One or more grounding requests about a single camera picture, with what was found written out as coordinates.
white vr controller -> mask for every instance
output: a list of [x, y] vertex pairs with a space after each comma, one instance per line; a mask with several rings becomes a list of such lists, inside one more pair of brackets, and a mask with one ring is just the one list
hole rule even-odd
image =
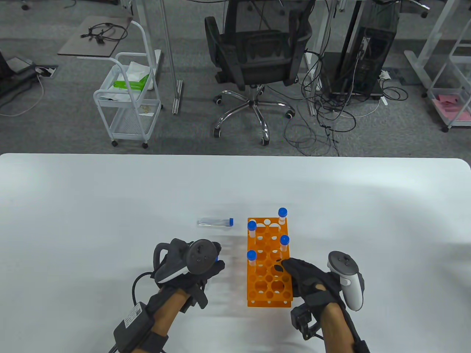
[[357, 263], [350, 255], [341, 251], [332, 251], [329, 254], [327, 267], [340, 276], [340, 285], [347, 306], [353, 311], [360, 310], [363, 306], [365, 281], [358, 271]]

button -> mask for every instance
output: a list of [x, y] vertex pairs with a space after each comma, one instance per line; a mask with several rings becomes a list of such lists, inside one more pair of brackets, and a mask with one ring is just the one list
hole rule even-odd
[[352, 282], [347, 279], [347, 278], [343, 278], [343, 277], [340, 277], [340, 284], [343, 285], [343, 286], [349, 286]]

vr controller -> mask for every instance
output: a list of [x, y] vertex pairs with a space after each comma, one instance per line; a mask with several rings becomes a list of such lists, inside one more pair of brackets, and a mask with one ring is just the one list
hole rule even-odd
[[329, 254], [327, 267], [340, 276], [340, 285], [347, 306], [353, 311], [360, 310], [363, 306], [365, 281], [358, 271], [355, 260], [341, 251], [332, 251]]
[[[162, 250], [167, 250], [167, 254], [161, 262]], [[206, 239], [186, 243], [175, 238], [170, 244], [160, 243], [154, 250], [154, 280], [156, 283], [165, 283], [181, 274], [205, 273], [217, 258], [216, 246]]]

black battery pack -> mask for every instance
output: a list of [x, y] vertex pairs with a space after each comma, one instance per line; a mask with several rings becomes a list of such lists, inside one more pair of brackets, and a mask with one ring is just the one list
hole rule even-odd
[[149, 333], [154, 325], [154, 318], [146, 311], [142, 302], [131, 310], [129, 315], [114, 329], [116, 348], [120, 353], [131, 353]]

hand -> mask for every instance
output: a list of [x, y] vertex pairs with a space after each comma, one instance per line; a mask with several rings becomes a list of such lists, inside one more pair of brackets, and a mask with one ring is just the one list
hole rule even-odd
[[340, 277], [336, 273], [326, 273], [296, 258], [283, 260], [281, 264], [292, 277], [293, 296], [304, 299], [318, 322], [322, 312], [330, 303], [338, 303], [345, 307], [340, 297]]
[[[213, 241], [214, 246], [216, 247], [216, 250], [219, 253], [221, 252], [221, 244], [219, 244], [216, 241]], [[186, 273], [186, 274], [181, 274], [180, 276], [175, 277], [174, 279], [171, 279], [170, 281], [167, 281], [165, 283], [157, 283], [159, 288], [162, 286], [166, 287], [174, 287], [178, 289], [182, 289], [185, 292], [187, 292], [190, 288], [194, 287], [195, 285], [198, 285], [200, 288], [206, 285], [208, 282], [208, 279], [211, 277], [214, 277], [217, 275], [219, 272], [224, 270], [224, 267], [226, 267], [226, 264], [224, 261], [219, 260], [216, 261], [213, 266], [207, 270], [205, 273], [202, 274], [192, 274], [192, 273]]]

